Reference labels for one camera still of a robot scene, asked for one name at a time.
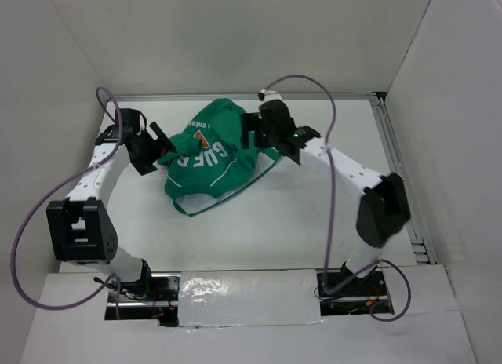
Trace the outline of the green jacket with white lettering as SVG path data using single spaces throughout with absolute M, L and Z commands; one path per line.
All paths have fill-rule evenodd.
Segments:
M 246 111 L 220 98 L 206 105 L 182 133 L 170 138 L 176 152 L 158 160 L 167 168 L 164 186 L 175 209 L 190 217 L 240 194 L 279 162 L 274 149 L 241 145 L 241 116 Z

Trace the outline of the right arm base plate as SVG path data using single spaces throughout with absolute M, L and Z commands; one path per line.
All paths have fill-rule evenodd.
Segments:
M 322 272 L 317 271 L 316 275 L 318 285 L 313 294 L 318 299 L 322 317 L 368 315 L 372 306 L 374 306 L 375 315 L 394 313 L 382 271 L 374 271 L 364 280 L 356 279 L 334 295 L 328 295 L 325 292 Z

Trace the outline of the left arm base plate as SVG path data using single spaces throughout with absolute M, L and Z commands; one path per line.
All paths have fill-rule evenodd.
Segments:
M 121 286 L 117 298 L 117 287 L 113 282 L 108 286 L 108 296 L 104 319 L 107 321 L 152 320 L 164 327 L 177 327 L 178 301 L 181 273 L 154 273 L 151 288 L 143 296 L 135 296 Z

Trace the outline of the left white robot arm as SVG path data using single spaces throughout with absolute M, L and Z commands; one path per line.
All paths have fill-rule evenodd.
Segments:
M 146 300 L 156 283 L 147 261 L 127 253 L 107 204 L 122 172 L 132 166 L 141 176 L 156 171 L 155 163 L 176 148 L 156 122 L 148 123 L 136 109 L 120 110 L 122 124 L 109 125 L 96 139 L 89 171 L 62 200 L 46 207 L 53 251 L 60 262 L 116 275 L 115 290 Z

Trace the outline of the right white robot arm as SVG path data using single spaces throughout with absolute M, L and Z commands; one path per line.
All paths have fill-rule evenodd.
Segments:
M 297 126 L 279 93 L 261 92 L 259 110 L 241 117 L 241 145 L 273 148 L 299 166 L 312 169 L 331 181 L 329 228 L 323 266 L 329 266 L 334 233 L 336 188 L 341 186 L 358 204 L 355 223 L 359 240 L 342 265 L 342 281 L 330 287 L 322 273 L 327 295 L 342 289 L 359 295 L 369 286 L 369 274 L 384 262 L 383 249 L 411 218 L 403 179 L 397 173 L 383 175 L 337 150 L 310 126 Z

